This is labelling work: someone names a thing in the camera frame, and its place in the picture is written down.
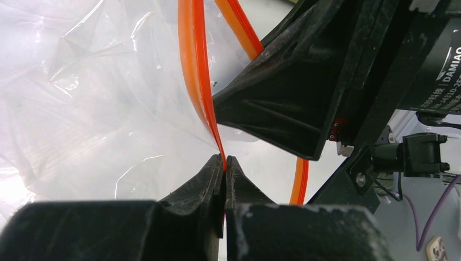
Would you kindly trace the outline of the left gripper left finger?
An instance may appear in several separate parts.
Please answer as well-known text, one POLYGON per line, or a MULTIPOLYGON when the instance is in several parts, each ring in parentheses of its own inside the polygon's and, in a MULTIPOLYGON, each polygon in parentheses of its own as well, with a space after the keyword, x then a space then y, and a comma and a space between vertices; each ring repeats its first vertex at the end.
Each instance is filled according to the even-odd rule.
POLYGON ((159 201, 27 204, 1 232, 1 260, 217 260, 222 168, 211 156, 159 201))

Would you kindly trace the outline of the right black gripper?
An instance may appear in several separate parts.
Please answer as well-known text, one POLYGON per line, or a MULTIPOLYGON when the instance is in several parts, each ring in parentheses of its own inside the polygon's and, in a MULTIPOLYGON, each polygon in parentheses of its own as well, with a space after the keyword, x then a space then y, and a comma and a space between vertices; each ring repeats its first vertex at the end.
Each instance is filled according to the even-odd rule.
POLYGON ((263 47, 216 120, 298 157, 372 146, 398 109, 460 114, 460 1, 317 1, 263 47))

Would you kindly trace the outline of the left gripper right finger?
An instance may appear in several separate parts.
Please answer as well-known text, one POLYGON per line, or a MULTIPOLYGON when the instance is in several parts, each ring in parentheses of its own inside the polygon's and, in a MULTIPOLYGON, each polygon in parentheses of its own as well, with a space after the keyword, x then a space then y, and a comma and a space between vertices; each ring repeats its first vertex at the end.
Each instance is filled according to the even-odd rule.
POLYGON ((362 206, 278 205, 227 159, 228 260, 391 260, 376 219, 362 206))

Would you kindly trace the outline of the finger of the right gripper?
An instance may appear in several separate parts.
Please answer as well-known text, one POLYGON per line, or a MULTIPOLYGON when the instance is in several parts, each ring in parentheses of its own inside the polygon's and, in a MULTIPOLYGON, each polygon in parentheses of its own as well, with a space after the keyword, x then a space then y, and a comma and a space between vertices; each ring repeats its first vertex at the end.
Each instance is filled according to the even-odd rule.
POLYGON ((263 45, 268 45, 273 39, 275 39, 283 30, 287 29, 291 24, 293 24, 301 15, 308 11, 317 3, 316 0, 300 0, 296 1, 294 7, 289 11, 289 13, 282 19, 282 21, 275 26, 275 28, 268 33, 262 39, 263 45))

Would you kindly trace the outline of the clear zip bag orange zipper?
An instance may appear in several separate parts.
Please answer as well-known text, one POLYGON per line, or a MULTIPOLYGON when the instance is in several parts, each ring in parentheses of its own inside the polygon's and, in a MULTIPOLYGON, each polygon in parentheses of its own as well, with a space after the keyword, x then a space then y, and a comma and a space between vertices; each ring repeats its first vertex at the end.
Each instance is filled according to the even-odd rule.
POLYGON ((1 225, 37 201, 158 200, 218 152, 176 1, 1 1, 1 225))

